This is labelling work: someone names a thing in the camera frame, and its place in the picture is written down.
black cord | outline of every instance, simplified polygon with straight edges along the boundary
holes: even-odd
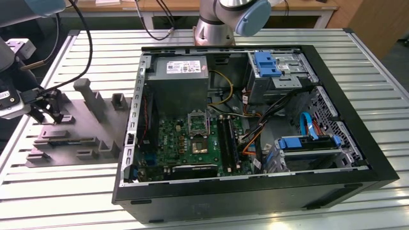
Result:
[[[271,115],[274,115],[275,112],[278,112],[279,110],[283,109],[283,107],[286,106],[286,104],[289,103],[291,97],[301,92],[309,92],[310,90],[313,90],[314,86],[309,85],[301,89],[295,89],[291,90],[283,97],[281,97],[271,105],[270,107],[266,109],[266,111],[263,112],[261,118],[258,119],[257,122],[257,127],[253,128],[253,131],[249,132],[247,134],[245,134],[242,136],[241,139],[246,139],[249,136],[251,136],[253,134],[255,134],[259,129],[262,129],[265,123],[267,122],[267,119],[270,118]]]
[[[223,101],[222,94],[223,94],[223,92],[219,94],[219,101]],[[230,105],[227,104],[229,100],[227,100],[225,103],[222,103],[222,105],[225,105],[225,107],[227,107],[227,109],[229,109],[229,110],[231,111],[231,113],[233,113],[234,110],[233,110],[233,108],[230,107]]]
[[[174,30],[174,28],[173,28],[173,27],[170,28],[170,30],[168,31],[168,34],[166,34],[162,38],[154,37],[154,36],[150,34],[150,32],[148,31],[145,22],[142,21],[142,18],[141,18],[141,11],[140,11],[138,0],[134,0],[134,4],[136,4],[136,11],[137,11],[137,13],[138,13],[138,17],[140,17],[140,21],[141,21],[141,26],[142,26],[144,30],[146,31],[148,35],[149,35],[154,40],[157,40],[157,41],[165,40],[165,39],[169,37],[169,35],[170,35],[170,33],[172,33],[172,31]]]
[[[169,10],[166,4],[164,3],[164,0],[160,0],[160,2],[161,2],[162,6],[165,7],[166,10],[164,9],[162,6],[160,6],[160,7],[161,7],[161,9],[165,11],[165,14],[166,14],[166,15],[168,15],[168,13],[169,13],[169,16],[170,16],[172,22],[173,22],[173,23],[172,23],[172,26],[173,26],[173,28],[176,28],[174,17],[173,17],[173,15],[172,15],[172,12],[170,12],[170,10]]]
[[[254,146],[255,146],[255,159],[261,163],[259,172],[262,173],[263,167],[262,167],[262,150],[261,150],[261,136],[258,136],[254,140]]]
[[[22,71],[26,71],[26,70],[30,70],[30,69],[36,69],[44,65],[48,64],[49,61],[52,61],[52,59],[54,58],[58,50],[57,50],[57,46],[58,46],[58,43],[60,43],[60,36],[61,36],[61,17],[60,17],[60,14],[56,13],[56,26],[57,26],[57,35],[56,35],[56,42],[53,44],[53,48],[52,48],[52,51],[48,55],[48,57],[45,59],[42,59],[41,61],[37,61],[34,63],[30,63],[29,65],[25,65],[22,66],[20,69]]]
[[[52,48],[52,51],[50,51],[48,57],[44,59],[45,63],[48,63],[52,60],[52,58],[54,57],[54,55],[57,54],[57,46],[58,46],[60,35],[61,35],[61,17],[60,17],[58,13],[56,13],[56,23],[57,23],[56,43],[53,44],[53,48]]]
[[[289,16],[289,5],[287,5],[287,1],[283,0],[285,2],[285,13],[283,13],[283,16]]]
[[[80,11],[78,8],[77,8],[76,3],[73,2],[73,0],[68,0],[68,1],[70,2],[72,6],[73,6],[73,8],[74,8],[74,10],[76,10],[76,12],[77,12],[77,14],[78,14],[78,18],[81,19],[81,22],[82,22],[85,31],[86,31],[86,35],[88,35],[88,43],[89,43],[89,44],[88,44],[88,45],[89,45],[88,63],[86,63],[86,66],[85,66],[85,69],[84,69],[82,73],[80,73],[73,79],[70,79],[70,80],[62,82],[61,84],[58,84],[58,85],[56,85],[56,86],[53,86],[53,87],[45,89],[42,93],[46,93],[46,92],[49,92],[49,91],[53,91],[54,89],[60,88],[61,86],[65,86],[66,84],[74,82],[77,79],[80,79],[80,78],[85,75],[85,73],[86,73],[86,71],[88,71],[88,69],[89,69],[89,66],[90,66],[92,55],[93,55],[93,44],[92,44],[92,37],[90,37],[89,27],[88,27],[88,24],[86,24],[86,22],[85,22],[82,13],[81,13],[81,11]]]
[[[161,10],[165,12],[165,15],[166,15],[166,18],[168,18],[168,21],[170,23],[170,26],[174,28],[174,19],[173,19],[173,16],[170,16],[172,14],[170,11],[168,11],[168,6],[165,5],[165,3],[161,1],[161,0],[156,0],[158,6],[161,7]]]
[[[74,0],[74,3],[78,3],[78,0]],[[65,9],[69,9],[73,5],[70,4],[70,6],[66,6]]]

gray robot arm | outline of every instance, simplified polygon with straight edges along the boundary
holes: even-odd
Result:
[[[230,45],[233,30],[241,36],[253,36],[265,25],[269,13],[267,0],[201,0],[196,44]]]

sticker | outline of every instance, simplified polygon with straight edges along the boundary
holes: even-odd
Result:
[[[335,6],[323,6],[321,7],[322,10],[335,10],[337,7]]]
[[[266,145],[263,146],[263,151],[269,151],[269,150],[270,150],[270,147],[271,147],[271,145],[266,144]]]
[[[9,97],[9,96],[10,96],[10,92],[8,92],[8,91],[0,92],[0,100]]]
[[[199,61],[169,61],[166,73],[199,73]]]
[[[278,69],[289,69],[289,67],[287,67],[287,65],[285,65],[285,64],[279,64],[279,65],[278,65]]]
[[[249,103],[249,97],[246,95],[242,95],[242,103],[243,104]]]
[[[253,160],[253,165],[257,167],[257,169],[261,169],[261,163],[255,158]]]

green circuit board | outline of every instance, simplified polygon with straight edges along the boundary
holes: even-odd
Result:
[[[213,164],[218,167],[217,176],[245,175],[251,173],[250,162],[242,161],[239,170],[225,172],[221,162],[218,144],[217,118],[207,121],[207,136],[189,136],[188,118],[161,119],[158,127],[158,151],[156,154],[156,167],[152,167],[149,174],[150,181],[161,181],[162,169],[176,165]],[[231,120],[234,135],[242,134],[241,120]]]

metal table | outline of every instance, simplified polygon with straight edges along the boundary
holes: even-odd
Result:
[[[156,31],[164,36],[166,31]],[[177,31],[161,43],[144,31],[92,31],[94,59],[90,88],[104,97],[132,95],[142,46],[193,45],[192,31]],[[354,34],[342,30],[262,30],[235,37],[238,45],[311,44],[343,89],[401,179],[358,194],[330,209],[295,211],[142,226],[110,204],[116,164],[24,167],[40,126],[22,117],[0,157],[0,229],[58,230],[137,228],[381,229],[409,226],[409,94]],[[88,57],[86,34],[68,36],[42,86],[74,77]],[[80,98],[72,85],[62,87]]]

